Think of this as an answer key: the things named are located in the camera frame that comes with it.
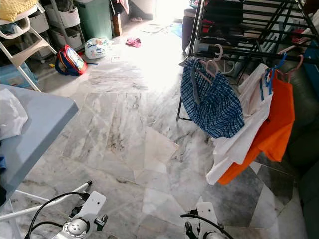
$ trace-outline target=blue table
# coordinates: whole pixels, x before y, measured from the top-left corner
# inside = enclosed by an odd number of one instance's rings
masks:
[[[5,156],[6,161],[6,172],[1,175],[0,183],[7,190],[8,199],[78,107],[70,98],[0,84],[0,90],[4,88],[20,100],[28,114],[22,134],[3,140],[0,147],[0,154]]]

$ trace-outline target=black cable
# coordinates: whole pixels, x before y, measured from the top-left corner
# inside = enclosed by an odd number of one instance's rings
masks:
[[[61,228],[63,227],[63,225],[61,225],[59,223],[55,223],[55,222],[51,222],[51,221],[44,221],[44,222],[38,223],[34,227],[32,227],[31,232],[33,232],[34,229],[36,229],[38,226],[43,225],[43,224],[51,224],[51,225],[55,225],[55,226],[58,226]]]
[[[183,214],[183,215],[180,215],[181,218],[198,218],[198,219],[201,219],[209,224],[212,224],[214,227],[216,227],[217,229],[219,229],[222,233],[224,233],[226,236],[228,236],[230,239],[234,239],[227,231],[225,231],[223,228],[221,228],[219,225],[217,225],[216,223],[213,223],[211,220],[209,219],[206,219],[206,218],[203,218],[199,215],[196,215],[196,214]]]
[[[58,195],[58,196],[56,196],[56,197],[50,199],[49,201],[45,202],[45,203],[38,209],[38,211],[36,211],[36,213],[35,213],[35,215],[34,215],[34,217],[33,217],[33,219],[32,219],[32,222],[31,222],[31,224],[30,224],[29,231],[28,231],[28,234],[27,234],[27,236],[28,236],[27,239],[30,239],[30,237],[31,237],[31,232],[32,232],[33,224],[34,224],[34,222],[35,222],[36,217],[39,215],[40,211],[41,211],[46,205],[48,205],[49,203],[53,202],[54,200],[56,200],[56,199],[58,199],[58,198],[61,198],[61,197],[64,197],[64,196],[66,196],[66,195],[70,195],[70,194],[76,194],[76,195],[84,196],[84,193],[69,192],[69,193],[63,193],[63,194],[61,194],[61,195]]]

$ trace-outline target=yellow cushion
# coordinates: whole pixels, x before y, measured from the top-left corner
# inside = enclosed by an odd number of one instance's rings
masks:
[[[37,0],[0,0],[0,19],[14,21],[18,14],[29,10]]]

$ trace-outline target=marble floor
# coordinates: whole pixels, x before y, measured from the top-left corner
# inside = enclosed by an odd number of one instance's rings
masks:
[[[306,239],[289,166],[260,155],[229,185],[206,183],[213,143],[194,123],[176,123],[181,39],[169,30],[150,34],[132,26],[84,75],[39,73],[43,91],[73,98],[79,111],[19,189],[52,198],[92,180],[91,190],[107,197],[101,215],[109,216],[93,239],[184,238],[179,215],[202,201],[213,203],[235,239]],[[142,46],[126,46],[127,36],[139,37]],[[39,221],[63,223],[78,202],[74,197],[45,209]],[[12,203],[18,210],[38,202],[15,193]],[[32,216],[18,220],[23,235]],[[57,231],[43,226],[32,238]]]

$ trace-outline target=blue hanger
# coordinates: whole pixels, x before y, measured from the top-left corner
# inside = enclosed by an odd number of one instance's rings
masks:
[[[272,90],[272,88],[273,88],[273,79],[274,79],[274,77],[275,77],[275,70],[278,69],[278,68],[280,68],[280,67],[282,67],[282,65],[283,65],[284,62],[285,62],[286,57],[287,57],[287,52],[284,53],[284,55],[283,55],[283,57],[282,57],[282,59],[280,60],[280,62],[279,62],[278,65],[275,65],[274,67],[268,68],[268,69],[266,70],[266,74],[265,74],[265,85],[266,85],[266,86],[268,87],[268,89],[269,89],[269,92],[268,92],[269,95],[271,94],[271,90]],[[270,73],[270,71],[272,72],[271,78],[270,78],[269,81],[267,81],[267,76],[268,76],[268,74]]]

